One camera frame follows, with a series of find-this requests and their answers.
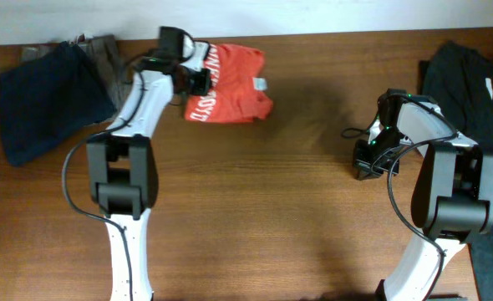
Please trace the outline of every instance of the brown tabletop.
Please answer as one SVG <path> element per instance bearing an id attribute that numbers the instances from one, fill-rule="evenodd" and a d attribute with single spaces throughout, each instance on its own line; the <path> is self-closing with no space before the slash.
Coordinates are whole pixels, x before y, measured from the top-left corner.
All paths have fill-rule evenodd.
<path id="1" fill-rule="evenodd" d="M 187 122 L 170 106 L 153 138 L 160 194 L 148 229 L 148 269 L 158 300 L 299 300 L 372 293 L 400 260 L 410 231 L 393 213 L 385 177 L 356 181 L 353 140 L 387 88 L 416 92 L 418 62 L 446 40 L 493 54 L 493 28 L 217 38 L 266 53 L 262 76 L 274 111 L 245 125 Z M 155 41 L 120 42 L 126 56 Z M 0 47 L 0 71 L 19 46 Z M 81 130 L 24 167 L 0 142 L 0 300 L 107 300 L 105 226 L 69 209 L 60 171 Z M 405 157 L 394 181 L 409 201 L 422 159 Z M 70 169 L 73 198 L 89 199 L 86 159 Z M 466 248 L 436 293 L 477 300 Z"/>

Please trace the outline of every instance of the red fabric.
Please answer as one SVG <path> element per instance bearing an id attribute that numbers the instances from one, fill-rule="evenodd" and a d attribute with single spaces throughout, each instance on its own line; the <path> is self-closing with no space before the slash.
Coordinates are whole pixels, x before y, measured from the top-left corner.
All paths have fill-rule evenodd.
<path id="1" fill-rule="evenodd" d="M 185 118 L 191 121 L 240 123 L 265 119 L 272 101 L 254 89 L 254 78 L 262 70 L 263 52 L 233 44 L 211 45 L 204 68 L 211 71 L 211 89 L 206 96 L 191 96 Z"/>

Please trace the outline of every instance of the folded black fabric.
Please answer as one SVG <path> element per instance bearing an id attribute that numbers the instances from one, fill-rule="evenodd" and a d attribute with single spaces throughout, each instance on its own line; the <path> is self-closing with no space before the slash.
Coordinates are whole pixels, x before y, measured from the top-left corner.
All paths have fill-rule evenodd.
<path id="1" fill-rule="evenodd" d="M 77 45 L 63 42 L 52 53 L 0 74 L 0 133 L 14 166 L 114 112 L 96 67 Z"/>
<path id="2" fill-rule="evenodd" d="M 441 112 L 458 130 L 481 145 L 493 147 L 493 59 L 455 43 L 444 45 L 429 63 L 422 94 L 438 101 Z M 471 244 L 471 258 L 482 300 L 493 300 L 493 227 Z"/>

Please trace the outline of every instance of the robotic arm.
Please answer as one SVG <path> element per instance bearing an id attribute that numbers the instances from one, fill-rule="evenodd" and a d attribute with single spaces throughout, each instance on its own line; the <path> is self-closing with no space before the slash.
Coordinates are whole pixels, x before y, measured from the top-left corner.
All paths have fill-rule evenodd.
<path id="1" fill-rule="evenodd" d="M 397 173 L 403 148 L 423 144 L 418 148 L 424 162 L 412 196 L 412 219 L 445 257 L 440 266 L 437 248 L 414 234 L 397 268 L 380 282 L 377 297 L 420 301 L 428 298 L 439 270 L 493 224 L 493 150 L 454 130 L 430 97 L 389 89 L 378 105 L 369 139 L 358 140 L 354 148 L 358 179 L 378 178 L 390 169 Z"/>
<path id="2" fill-rule="evenodd" d="M 120 235 L 116 225 L 106 223 L 113 266 L 111 301 L 153 298 L 146 228 L 159 182 L 150 139 L 175 93 L 207 94 L 210 72 L 201 66 L 208 50 L 208 43 L 195 42 L 178 28 L 160 28 L 160 47 L 136 66 L 133 88 L 106 130 L 110 133 L 87 142 L 92 199 L 105 218 L 124 229 Z M 119 159 L 129 160 L 130 168 L 109 166 Z"/>

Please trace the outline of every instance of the dark blue cloth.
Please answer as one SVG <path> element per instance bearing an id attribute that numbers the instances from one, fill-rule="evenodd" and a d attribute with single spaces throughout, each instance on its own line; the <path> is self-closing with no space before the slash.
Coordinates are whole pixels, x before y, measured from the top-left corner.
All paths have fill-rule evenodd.
<path id="1" fill-rule="evenodd" d="M 445 118 L 480 145 L 493 147 L 493 60 L 455 43 L 444 45 L 429 63 L 422 94 L 432 96 Z M 471 259 L 480 297 L 493 301 L 493 227 L 471 244 Z"/>
<path id="2" fill-rule="evenodd" d="M 96 67 L 77 45 L 63 42 L 52 53 L 0 74 L 0 133 L 13 166 L 114 112 Z"/>

